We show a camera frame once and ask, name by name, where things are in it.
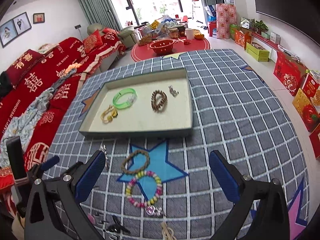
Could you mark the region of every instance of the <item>green bracelet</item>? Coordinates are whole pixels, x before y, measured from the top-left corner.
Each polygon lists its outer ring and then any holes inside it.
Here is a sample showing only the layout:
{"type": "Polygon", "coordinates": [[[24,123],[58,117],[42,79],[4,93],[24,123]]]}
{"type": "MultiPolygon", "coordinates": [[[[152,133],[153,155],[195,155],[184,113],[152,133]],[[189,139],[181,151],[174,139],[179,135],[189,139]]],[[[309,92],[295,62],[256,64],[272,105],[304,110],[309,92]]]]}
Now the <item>green bracelet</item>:
{"type": "Polygon", "coordinates": [[[112,100],[112,103],[115,108],[117,109],[125,109],[133,105],[133,103],[137,100],[138,96],[137,93],[134,89],[132,88],[126,88],[122,89],[118,94],[115,95],[115,97],[112,100]],[[125,94],[131,93],[132,95],[129,96],[128,100],[125,101],[124,103],[117,104],[118,100],[120,97],[122,97],[125,94]]]}

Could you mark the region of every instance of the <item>shallow tray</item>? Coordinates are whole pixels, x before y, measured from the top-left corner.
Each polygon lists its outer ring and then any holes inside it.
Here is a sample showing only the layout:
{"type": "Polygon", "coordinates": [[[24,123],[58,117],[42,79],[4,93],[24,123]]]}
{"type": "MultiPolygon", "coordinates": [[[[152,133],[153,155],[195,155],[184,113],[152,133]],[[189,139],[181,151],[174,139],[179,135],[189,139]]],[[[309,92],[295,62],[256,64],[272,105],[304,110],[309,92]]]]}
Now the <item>shallow tray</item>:
{"type": "MultiPolygon", "coordinates": [[[[119,99],[127,100],[130,94],[119,99]]],[[[105,83],[91,104],[79,132],[84,136],[114,137],[175,137],[187,136],[192,129],[192,105],[188,75],[185,68],[163,70],[127,77],[105,83]],[[176,97],[169,86],[178,91],[176,97]],[[118,110],[118,117],[104,124],[101,114],[112,104],[113,97],[124,88],[133,88],[138,95],[135,103],[118,110]],[[151,107],[153,91],[162,90],[168,101],[163,111],[151,107]]]]}

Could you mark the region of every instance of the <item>potted plant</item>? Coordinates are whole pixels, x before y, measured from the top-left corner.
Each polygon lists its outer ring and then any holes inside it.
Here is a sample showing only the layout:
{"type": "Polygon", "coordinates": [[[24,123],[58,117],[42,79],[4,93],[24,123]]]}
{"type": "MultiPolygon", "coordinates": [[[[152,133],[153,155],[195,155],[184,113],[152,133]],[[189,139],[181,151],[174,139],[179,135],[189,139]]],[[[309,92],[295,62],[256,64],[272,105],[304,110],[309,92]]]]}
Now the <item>potted plant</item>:
{"type": "Polygon", "coordinates": [[[251,20],[251,28],[259,35],[261,35],[261,32],[268,30],[268,26],[266,26],[262,20],[258,22],[255,19],[251,20]]]}

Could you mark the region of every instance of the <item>red basket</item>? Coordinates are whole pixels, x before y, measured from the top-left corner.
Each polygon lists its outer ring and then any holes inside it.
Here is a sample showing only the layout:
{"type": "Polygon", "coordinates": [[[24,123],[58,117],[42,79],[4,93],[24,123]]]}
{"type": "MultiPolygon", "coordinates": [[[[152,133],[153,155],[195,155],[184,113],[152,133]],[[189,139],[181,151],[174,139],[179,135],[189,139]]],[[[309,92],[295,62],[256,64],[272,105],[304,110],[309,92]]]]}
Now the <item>red basket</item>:
{"type": "Polygon", "coordinates": [[[157,55],[164,55],[172,52],[174,42],[174,40],[156,41],[150,44],[150,48],[153,49],[157,55]]]}

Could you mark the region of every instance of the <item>plastic stool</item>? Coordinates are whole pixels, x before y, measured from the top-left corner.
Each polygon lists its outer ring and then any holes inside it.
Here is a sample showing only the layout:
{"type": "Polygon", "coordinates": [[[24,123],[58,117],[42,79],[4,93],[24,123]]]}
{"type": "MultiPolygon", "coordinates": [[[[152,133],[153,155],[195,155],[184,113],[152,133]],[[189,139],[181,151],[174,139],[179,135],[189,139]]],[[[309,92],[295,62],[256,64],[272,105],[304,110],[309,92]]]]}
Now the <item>plastic stool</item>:
{"type": "Polygon", "coordinates": [[[216,28],[217,28],[217,22],[216,21],[208,22],[208,33],[209,33],[210,37],[212,37],[213,29],[216,29],[216,28]]]}

